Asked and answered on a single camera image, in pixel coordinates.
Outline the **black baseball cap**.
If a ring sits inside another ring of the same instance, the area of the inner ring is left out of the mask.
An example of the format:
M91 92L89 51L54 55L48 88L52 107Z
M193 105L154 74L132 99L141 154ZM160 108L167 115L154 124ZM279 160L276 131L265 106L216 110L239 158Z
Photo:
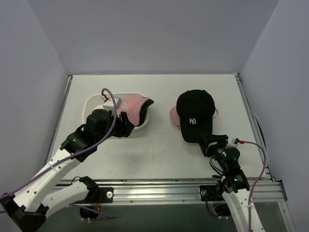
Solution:
M212 134L215 104L212 96L205 90L188 90L176 102L176 112L184 141L201 143L200 134Z

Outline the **pink cap with white logo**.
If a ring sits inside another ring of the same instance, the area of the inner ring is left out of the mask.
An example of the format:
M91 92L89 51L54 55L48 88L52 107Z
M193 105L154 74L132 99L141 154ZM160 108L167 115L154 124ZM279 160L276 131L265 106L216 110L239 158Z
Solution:
M118 109L118 113L126 112L129 121L138 126L140 124L140 116L142 107L146 104L148 98L142 96L127 96L122 98L122 102Z

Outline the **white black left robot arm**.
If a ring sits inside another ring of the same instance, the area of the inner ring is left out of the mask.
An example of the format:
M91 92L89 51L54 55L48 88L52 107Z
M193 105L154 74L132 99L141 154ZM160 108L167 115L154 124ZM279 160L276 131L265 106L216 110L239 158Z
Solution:
M114 116L111 111L94 110L30 183L15 193L1 196L4 211L21 231L35 232L58 210L79 201L95 202L99 198L99 187L88 176L54 193L51 190L68 172L96 152L99 144L111 136L128 137L134 128L125 112Z

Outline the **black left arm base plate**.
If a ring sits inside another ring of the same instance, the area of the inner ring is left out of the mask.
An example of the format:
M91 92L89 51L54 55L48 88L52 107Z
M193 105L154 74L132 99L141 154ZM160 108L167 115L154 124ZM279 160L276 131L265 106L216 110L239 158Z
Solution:
M114 196L114 188L112 187L96 187L90 188L85 199L79 203L112 203Z

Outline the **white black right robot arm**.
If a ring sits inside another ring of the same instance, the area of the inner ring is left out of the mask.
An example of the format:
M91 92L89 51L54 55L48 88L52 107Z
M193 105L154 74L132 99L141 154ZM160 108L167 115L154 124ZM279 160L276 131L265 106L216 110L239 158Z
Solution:
M264 149L249 141L234 139L228 143L227 135L213 135L201 132L200 148L205 157L213 158L221 167L219 180L214 188L217 198L225 200L238 232L264 232L265 228L253 203L253 191L266 168ZM252 185L239 164L238 144L251 144L261 149L264 160L260 175Z

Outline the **plain pink baseball cap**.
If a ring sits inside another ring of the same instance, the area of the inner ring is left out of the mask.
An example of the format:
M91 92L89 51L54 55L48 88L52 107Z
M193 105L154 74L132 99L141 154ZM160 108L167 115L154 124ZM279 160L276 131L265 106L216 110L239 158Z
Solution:
M219 111L218 109L216 108L215 109L215 113L214 115L212 116L212 118L216 118L219 114ZM170 120L171 122L176 125L176 126L180 126L180 118L179 118L179 115L177 113L177 110L176 110L176 106L172 107L170 112L169 112L169 117L170 117Z

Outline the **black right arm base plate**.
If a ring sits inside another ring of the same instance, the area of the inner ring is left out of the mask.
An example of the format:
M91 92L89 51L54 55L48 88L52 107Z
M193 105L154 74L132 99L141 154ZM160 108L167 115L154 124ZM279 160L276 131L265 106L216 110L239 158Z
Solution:
M222 193L224 189L216 185L199 186L200 199L205 201L223 201Z

